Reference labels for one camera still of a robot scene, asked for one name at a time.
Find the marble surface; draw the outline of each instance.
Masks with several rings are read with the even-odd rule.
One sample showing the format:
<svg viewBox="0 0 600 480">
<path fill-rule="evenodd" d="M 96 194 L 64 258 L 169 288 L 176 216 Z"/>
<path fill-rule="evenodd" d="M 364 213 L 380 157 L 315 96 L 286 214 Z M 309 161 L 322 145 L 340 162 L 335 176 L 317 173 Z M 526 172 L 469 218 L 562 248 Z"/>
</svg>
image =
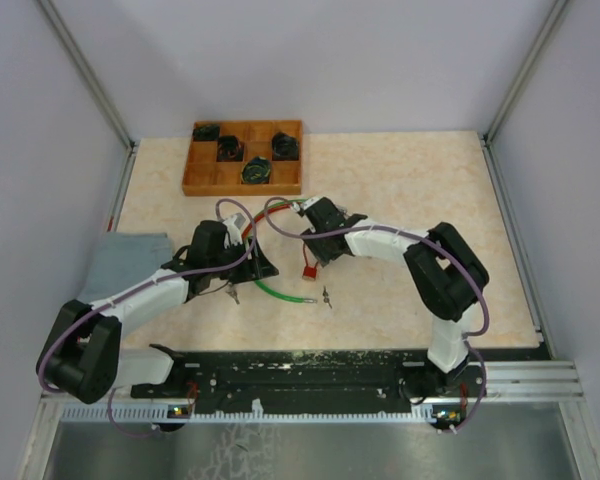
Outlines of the marble surface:
<svg viewBox="0 0 600 480">
<path fill-rule="evenodd" d="M 175 247 L 214 218 L 214 197 L 185 197 L 180 188 L 188 138 L 142 140 L 118 230 L 167 232 Z M 310 134 L 304 137 L 303 197 L 320 194 L 350 213 L 410 229 L 453 223 L 491 275 L 485 289 L 491 328 L 479 347 L 532 347 L 537 338 L 475 132 Z M 262 197 L 240 197 L 259 211 Z M 228 206 L 225 214 L 233 213 Z M 306 221 L 275 214 L 292 231 Z M 264 253 L 280 270 L 267 283 L 318 299 L 292 304 L 253 284 L 238 286 L 240 305 L 225 293 L 165 312 L 126 338 L 127 347 L 161 343 L 183 350 L 425 348 L 431 321 L 406 268 L 343 257 L 301 280 L 301 242 L 260 222 Z M 333 309 L 322 302 L 327 287 Z M 476 328 L 482 318 L 477 315 Z"/>
</svg>

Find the gray cloth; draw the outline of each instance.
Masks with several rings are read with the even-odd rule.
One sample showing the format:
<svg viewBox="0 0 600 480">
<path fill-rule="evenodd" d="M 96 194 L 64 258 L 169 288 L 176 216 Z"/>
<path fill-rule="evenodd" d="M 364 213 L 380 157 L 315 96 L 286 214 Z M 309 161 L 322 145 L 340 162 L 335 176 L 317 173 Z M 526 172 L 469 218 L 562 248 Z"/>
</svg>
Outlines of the gray cloth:
<svg viewBox="0 0 600 480">
<path fill-rule="evenodd" d="M 151 276 L 172 255 L 166 233 L 108 232 L 96 248 L 78 300 L 90 303 L 115 295 Z"/>
</svg>

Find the black mounting plate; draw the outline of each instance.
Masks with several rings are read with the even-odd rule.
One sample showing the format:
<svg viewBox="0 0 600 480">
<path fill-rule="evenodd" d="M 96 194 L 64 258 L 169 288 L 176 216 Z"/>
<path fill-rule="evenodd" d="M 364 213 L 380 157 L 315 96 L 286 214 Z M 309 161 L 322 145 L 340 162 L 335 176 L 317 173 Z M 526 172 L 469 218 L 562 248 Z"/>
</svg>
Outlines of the black mounting plate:
<svg viewBox="0 0 600 480">
<path fill-rule="evenodd" d="M 542 360 L 546 349 L 482 350 L 487 361 Z M 426 350 L 172 352 L 172 374 L 161 385 L 136 385 L 133 398 L 185 398 L 197 386 L 196 413 L 249 413 L 259 399 L 271 414 L 364 414 L 411 411 L 398 381 L 422 368 Z M 480 369 L 458 381 L 478 394 Z M 451 391 L 449 397 L 457 398 Z"/>
</svg>

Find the gray wall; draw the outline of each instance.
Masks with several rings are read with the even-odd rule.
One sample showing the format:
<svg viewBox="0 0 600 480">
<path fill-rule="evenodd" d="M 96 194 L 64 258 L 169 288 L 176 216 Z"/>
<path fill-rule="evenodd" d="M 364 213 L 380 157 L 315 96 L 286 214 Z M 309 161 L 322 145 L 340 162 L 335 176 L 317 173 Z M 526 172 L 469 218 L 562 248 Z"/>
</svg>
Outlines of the gray wall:
<svg viewBox="0 0 600 480">
<path fill-rule="evenodd" d="M 15 476 L 37 355 L 81 286 L 123 158 L 34 2 L 0 2 L 0 479 Z"/>
<path fill-rule="evenodd" d="M 55 0 L 135 137 L 484 130 L 551 0 Z"/>
<path fill-rule="evenodd" d="M 600 0 L 573 2 L 496 153 L 552 337 L 600 427 Z"/>
</svg>

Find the wooden compartment box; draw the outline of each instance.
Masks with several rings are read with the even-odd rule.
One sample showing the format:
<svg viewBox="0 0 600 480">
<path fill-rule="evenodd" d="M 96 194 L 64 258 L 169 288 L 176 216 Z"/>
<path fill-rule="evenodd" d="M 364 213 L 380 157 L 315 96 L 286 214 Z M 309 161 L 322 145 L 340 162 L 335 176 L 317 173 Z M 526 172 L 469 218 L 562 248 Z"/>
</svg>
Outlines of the wooden compartment box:
<svg viewBox="0 0 600 480">
<path fill-rule="evenodd" d="M 182 191 L 187 196 L 297 195 L 302 191 L 302 122 L 244 121 L 196 122 L 194 128 L 220 125 L 220 136 L 236 136 L 242 144 L 241 161 L 218 161 L 217 141 L 196 141 L 191 137 Z M 298 140 L 297 160 L 274 160 L 271 139 L 279 132 Z M 269 183 L 245 184 L 242 169 L 254 157 L 272 163 Z"/>
</svg>

